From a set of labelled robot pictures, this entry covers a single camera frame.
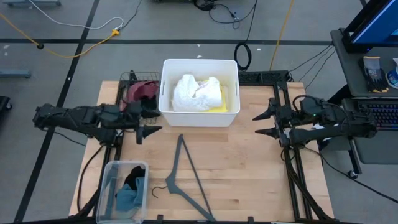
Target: white cloth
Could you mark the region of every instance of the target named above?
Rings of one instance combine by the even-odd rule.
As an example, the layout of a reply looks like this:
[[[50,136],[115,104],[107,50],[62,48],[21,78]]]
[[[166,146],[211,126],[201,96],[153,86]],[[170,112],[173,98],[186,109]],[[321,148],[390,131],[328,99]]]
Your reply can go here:
[[[174,89],[172,100],[176,112],[201,112],[221,106],[220,82],[215,77],[196,82],[193,75],[183,75]]]

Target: yellow cable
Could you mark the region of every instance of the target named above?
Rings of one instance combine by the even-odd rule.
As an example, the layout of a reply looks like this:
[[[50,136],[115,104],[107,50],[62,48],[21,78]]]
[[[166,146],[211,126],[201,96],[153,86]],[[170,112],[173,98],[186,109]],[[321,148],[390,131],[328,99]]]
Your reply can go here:
[[[279,42],[280,42],[280,40],[282,39],[282,36],[283,36],[283,34],[284,34],[284,30],[285,30],[285,26],[286,26],[287,20],[289,19],[290,12],[291,12],[291,10],[292,10],[292,8],[293,8],[293,3],[294,3],[294,0],[292,0],[292,1],[290,2],[289,10],[287,11],[287,15],[286,15],[286,18],[285,18],[285,21],[284,21],[284,25],[282,26],[282,30],[280,31],[278,41],[276,42],[275,51],[274,51],[274,54],[273,54],[272,59],[271,59],[271,65],[269,66],[269,70],[270,70],[270,71],[272,70],[272,64],[274,63],[275,55],[276,55],[276,52],[278,51]]]
[[[39,46],[40,44],[38,42],[36,42],[34,39],[30,38],[28,35],[26,35],[22,30],[18,29],[18,27],[16,27],[4,14],[0,13],[0,17],[2,19],[4,19],[12,28],[14,28],[16,31],[18,31],[20,34],[22,34],[26,39],[30,40],[33,44]],[[98,46],[99,44],[105,43],[106,41],[108,41],[110,38],[114,37],[115,35],[119,35],[120,32],[116,29],[112,30],[112,34],[107,37],[106,39],[102,40],[101,42],[98,42],[94,45],[92,45],[91,47],[89,47],[87,50],[85,50],[84,52],[78,54],[78,55],[72,55],[72,56],[65,56],[65,55],[61,55],[58,54],[50,49],[44,48],[44,50],[46,50],[48,53],[54,54],[58,57],[61,58],[76,58],[76,57],[80,57],[84,54],[87,54],[91,49],[93,49],[94,47]]]

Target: computer monitor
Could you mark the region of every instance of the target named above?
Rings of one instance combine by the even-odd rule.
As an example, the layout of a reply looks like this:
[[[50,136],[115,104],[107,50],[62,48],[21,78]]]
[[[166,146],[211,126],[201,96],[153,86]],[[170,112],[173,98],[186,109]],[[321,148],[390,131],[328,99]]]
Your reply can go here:
[[[370,0],[342,31],[347,52],[398,47],[398,0]]]

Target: clear plastic bin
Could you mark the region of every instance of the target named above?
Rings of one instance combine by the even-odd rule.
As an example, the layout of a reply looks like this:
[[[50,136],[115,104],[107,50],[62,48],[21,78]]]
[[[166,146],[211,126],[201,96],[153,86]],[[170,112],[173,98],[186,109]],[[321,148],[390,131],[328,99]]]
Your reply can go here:
[[[145,169],[142,206],[128,211],[116,210],[116,194],[124,185],[126,177],[133,168],[141,166]],[[105,166],[101,195],[96,212],[97,223],[131,223],[141,224],[146,216],[146,201],[149,166],[143,161],[111,161]]]

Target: blue cloth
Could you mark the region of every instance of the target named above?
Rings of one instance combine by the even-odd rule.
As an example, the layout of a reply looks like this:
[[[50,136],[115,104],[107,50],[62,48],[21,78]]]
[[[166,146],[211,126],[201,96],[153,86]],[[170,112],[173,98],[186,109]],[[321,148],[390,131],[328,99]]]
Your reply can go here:
[[[137,190],[132,190],[130,185],[124,184],[116,197],[116,211],[127,212],[142,206],[144,196],[144,177],[136,178]]]

